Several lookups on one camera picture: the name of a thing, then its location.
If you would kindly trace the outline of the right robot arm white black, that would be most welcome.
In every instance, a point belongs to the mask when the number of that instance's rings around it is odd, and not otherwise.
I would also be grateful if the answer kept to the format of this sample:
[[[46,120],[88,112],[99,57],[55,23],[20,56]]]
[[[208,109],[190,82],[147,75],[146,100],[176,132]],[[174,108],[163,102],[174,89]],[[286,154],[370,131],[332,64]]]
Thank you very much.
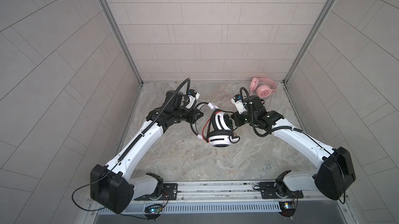
[[[265,131],[263,134],[257,133],[259,137],[274,135],[280,138],[316,167],[312,172],[283,172],[275,180],[280,196],[285,196],[287,191],[302,190],[319,191],[331,200],[345,196],[346,190],[356,180],[351,154],[347,149],[335,149],[311,137],[278,112],[267,111],[262,100],[255,95],[249,98],[235,95],[231,101],[237,109],[232,115],[236,126],[248,123],[253,129]]]

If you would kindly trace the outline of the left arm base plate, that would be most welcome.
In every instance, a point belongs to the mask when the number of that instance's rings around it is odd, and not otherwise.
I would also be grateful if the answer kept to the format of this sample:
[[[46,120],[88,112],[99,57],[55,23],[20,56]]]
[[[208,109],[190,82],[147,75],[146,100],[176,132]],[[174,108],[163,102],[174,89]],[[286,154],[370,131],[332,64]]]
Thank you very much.
[[[161,201],[166,200],[176,200],[178,192],[178,184],[177,183],[163,183],[163,189],[161,190],[161,195],[156,197],[153,195],[145,195],[134,199],[135,201]]]

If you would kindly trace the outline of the white black headphones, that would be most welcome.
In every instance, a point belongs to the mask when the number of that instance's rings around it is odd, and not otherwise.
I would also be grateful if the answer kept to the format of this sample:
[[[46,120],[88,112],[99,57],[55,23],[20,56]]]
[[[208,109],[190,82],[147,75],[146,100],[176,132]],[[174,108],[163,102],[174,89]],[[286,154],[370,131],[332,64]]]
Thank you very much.
[[[213,147],[223,148],[231,144],[237,144],[241,138],[234,134],[233,122],[228,112],[220,110],[214,104],[207,102],[198,103],[194,108],[201,110],[205,105],[209,106],[213,113],[201,133],[197,130],[196,123],[190,124],[192,132],[198,139],[210,143]]]

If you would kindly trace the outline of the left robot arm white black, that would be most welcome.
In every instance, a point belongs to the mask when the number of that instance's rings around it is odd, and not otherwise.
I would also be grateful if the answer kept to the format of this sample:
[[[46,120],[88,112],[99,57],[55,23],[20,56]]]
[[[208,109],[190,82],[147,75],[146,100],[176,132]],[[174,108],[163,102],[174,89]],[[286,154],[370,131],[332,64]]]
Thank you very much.
[[[174,108],[162,112],[152,110],[136,136],[106,165],[96,165],[90,172],[90,197],[116,214],[122,213],[132,200],[143,196],[155,200],[162,197],[163,178],[147,173],[130,180],[136,166],[151,146],[175,123],[195,123],[203,117],[198,109]]]

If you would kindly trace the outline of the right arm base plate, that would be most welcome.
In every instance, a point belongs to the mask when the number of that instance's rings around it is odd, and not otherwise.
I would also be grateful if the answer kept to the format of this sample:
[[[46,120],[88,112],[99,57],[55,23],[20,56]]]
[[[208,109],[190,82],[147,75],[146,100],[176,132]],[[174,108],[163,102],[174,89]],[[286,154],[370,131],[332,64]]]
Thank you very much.
[[[260,182],[253,186],[255,191],[260,191],[263,199],[302,199],[302,191],[290,191],[284,183]]]

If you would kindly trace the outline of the pink headphones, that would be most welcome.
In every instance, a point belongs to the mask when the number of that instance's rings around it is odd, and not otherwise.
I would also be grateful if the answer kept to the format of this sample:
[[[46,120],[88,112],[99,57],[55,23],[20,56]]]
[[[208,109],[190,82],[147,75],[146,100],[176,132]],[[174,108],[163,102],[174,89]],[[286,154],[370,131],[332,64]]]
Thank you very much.
[[[267,98],[277,91],[277,83],[266,76],[256,76],[249,86],[249,93],[261,99]]]

